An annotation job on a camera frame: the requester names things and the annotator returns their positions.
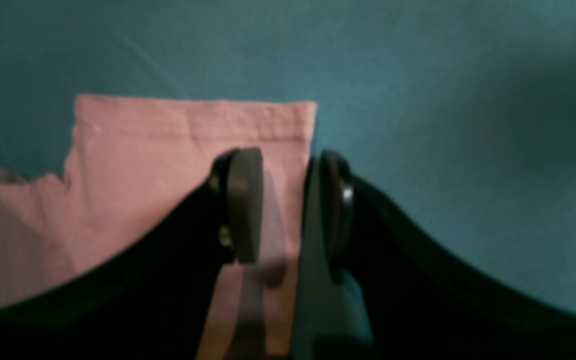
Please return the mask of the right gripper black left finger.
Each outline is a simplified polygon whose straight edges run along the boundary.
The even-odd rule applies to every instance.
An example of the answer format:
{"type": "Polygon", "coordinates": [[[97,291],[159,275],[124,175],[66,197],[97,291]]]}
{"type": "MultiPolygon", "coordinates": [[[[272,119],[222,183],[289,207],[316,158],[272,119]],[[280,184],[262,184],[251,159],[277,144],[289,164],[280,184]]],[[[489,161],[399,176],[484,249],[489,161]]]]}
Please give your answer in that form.
{"type": "Polygon", "coordinates": [[[260,148],[209,176],[144,237],[66,284],[0,308],[0,360],[192,360],[218,275],[259,259],[260,148]]]}

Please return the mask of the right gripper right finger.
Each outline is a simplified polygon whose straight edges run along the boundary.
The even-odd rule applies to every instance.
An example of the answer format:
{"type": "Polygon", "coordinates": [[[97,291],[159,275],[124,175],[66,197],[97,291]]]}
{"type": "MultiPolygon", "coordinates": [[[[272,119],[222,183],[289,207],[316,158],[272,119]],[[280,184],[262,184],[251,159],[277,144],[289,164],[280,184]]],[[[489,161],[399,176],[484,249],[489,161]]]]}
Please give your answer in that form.
{"type": "Polygon", "coordinates": [[[466,264],[343,155],[323,150],[308,179],[327,273],[357,282],[371,333],[315,336],[311,360],[576,360],[576,314],[466,264]]]}

